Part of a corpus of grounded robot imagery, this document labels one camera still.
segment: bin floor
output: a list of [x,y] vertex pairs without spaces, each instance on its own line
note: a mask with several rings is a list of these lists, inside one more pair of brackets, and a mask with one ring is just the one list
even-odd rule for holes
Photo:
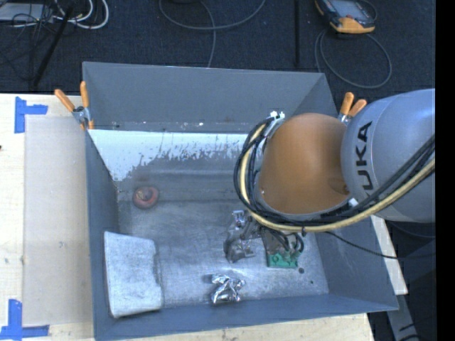
[[[122,198],[132,197],[122,194]],[[262,239],[252,240],[254,257],[231,264],[223,251],[238,201],[161,201],[140,210],[132,201],[119,201],[120,231],[153,239],[158,248],[164,307],[210,302],[216,285],[212,274],[244,279],[242,299],[309,296],[328,293],[319,249],[312,234],[297,269],[267,267]]]

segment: handheld device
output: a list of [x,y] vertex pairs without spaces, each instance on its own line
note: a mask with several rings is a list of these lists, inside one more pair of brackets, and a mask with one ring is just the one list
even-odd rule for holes
[[361,0],[315,0],[319,13],[338,33],[361,34],[375,30],[372,17]]

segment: metal rod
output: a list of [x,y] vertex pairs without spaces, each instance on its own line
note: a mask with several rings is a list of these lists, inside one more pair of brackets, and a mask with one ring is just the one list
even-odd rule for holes
[[38,72],[36,73],[35,80],[33,81],[33,84],[32,84],[33,91],[36,90],[38,83],[40,82],[40,80],[43,76],[43,73],[48,66],[50,58],[52,57],[52,54],[54,53],[54,50],[57,47],[58,41],[60,40],[60,38],[63,35],[63,31],[65,30],[66,24],[68,23],[68,20],[69,20],[71,14],[73,14],[73,10],[75,8],[76,2],[77,2],[77,0],[70,0],[70,2],[68,4],[68,7],[65,12],[65,16],[63,17],[63,20],[62,20],[62,23],[61,23],[60,27],[58,28],[57,33],[54,35],[53,42],[51,43],[51,45],[48,49],[48,52],[45,54],[43,60],[41,61],[40,67],[38,68]]
[[295,32],[295,49],[296,61],[295,66],[300,68],[300,0],[294,0],[294,32]]

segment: gray bin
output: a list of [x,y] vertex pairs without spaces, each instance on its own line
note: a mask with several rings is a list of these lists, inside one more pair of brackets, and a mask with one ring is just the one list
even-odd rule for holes
[[[327,234],[304,239],[303,272],[267,268],[260,239],[253,242],[256,256],[234,264],[224,257],[231,212],[244,208],[232,181],[242,139],[272,110],[336,117],[323,74],[86,62],[82,76],[95,120],[85,147],[97,340],[398,308],[384,259]],[[142,185],[160,191],[148,210],[131,202]],[[110,315],[106,231],[154,241],[164,294],[160,310]],[[370,219],[336,233],[380,251]],[[207,279],[214,272],[246,279],[240,302],[211,304]]]

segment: scratched surface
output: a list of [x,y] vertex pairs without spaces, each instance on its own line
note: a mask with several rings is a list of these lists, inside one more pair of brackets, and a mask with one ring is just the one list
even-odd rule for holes
[[[121,232],[157,245],[165,307],[207,303],[214,289],[208,279],[218,273],[246,280],[244,299],[328,293],[312,236],[305,238],[299,259],[303,272],[268,268],[261,239],[252,241],[256,256],[234,264],[225,258],[232,211],[243,208],[232,175],[246,135],[108,130],[90,135],[118,180]],[[159,190],[148,210],[132,203],[134,190],[143,185]]]

